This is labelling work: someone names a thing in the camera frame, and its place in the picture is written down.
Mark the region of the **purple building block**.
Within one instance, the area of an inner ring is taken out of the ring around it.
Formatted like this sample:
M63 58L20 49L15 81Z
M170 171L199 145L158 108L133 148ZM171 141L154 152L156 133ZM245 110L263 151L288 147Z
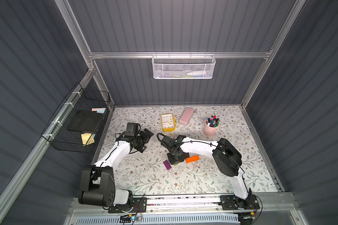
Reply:
M170 162L168 160L163 161L163 164L167 170L170 170L172 168Z

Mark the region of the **orange building block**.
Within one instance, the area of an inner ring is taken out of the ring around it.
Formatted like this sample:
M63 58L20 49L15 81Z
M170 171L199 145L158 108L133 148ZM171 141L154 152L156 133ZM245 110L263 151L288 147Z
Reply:
M195 162L195 161L198 161L198 160L200 160L200 157L198 155L195 155L195 156L187 158L186 163L189 164L191 162Z

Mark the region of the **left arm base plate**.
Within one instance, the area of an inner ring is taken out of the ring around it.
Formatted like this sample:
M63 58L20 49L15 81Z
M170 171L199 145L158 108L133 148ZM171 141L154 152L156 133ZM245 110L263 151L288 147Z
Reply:
M124 205L112 205L108 209L108 213L144 213L146 212L147 198L129 198L128 203Z

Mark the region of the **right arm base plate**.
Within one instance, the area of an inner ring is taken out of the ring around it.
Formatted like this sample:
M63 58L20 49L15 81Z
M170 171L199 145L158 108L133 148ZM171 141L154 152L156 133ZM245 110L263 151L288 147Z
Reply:
M223 210L258 210L260 204L257 196L249 194L246 199L241 199L235 195L220 196L220 206Z

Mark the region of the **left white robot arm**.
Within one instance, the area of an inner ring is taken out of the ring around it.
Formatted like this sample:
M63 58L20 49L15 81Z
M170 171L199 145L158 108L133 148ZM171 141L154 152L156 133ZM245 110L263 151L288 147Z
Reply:
M120 134L112 149L103 158L82 170L78 202L107 209L112 206L132 208L133 194L115 186L114 170L132 149L142 153L153 135L148 129L125 131Z

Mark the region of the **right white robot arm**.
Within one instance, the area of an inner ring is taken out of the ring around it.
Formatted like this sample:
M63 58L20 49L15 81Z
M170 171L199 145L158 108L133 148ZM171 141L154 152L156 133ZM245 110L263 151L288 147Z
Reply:
M176 164L185 161L190 154L202 155L213 159L219 171L230 178L234 195L238 199L246 200L250 195L249 188L244 182L244 170L242 166L242 155L225 138L217 142L195 140L183 135L173 139L162 133L156 135L161 146L169 153L168 161Z

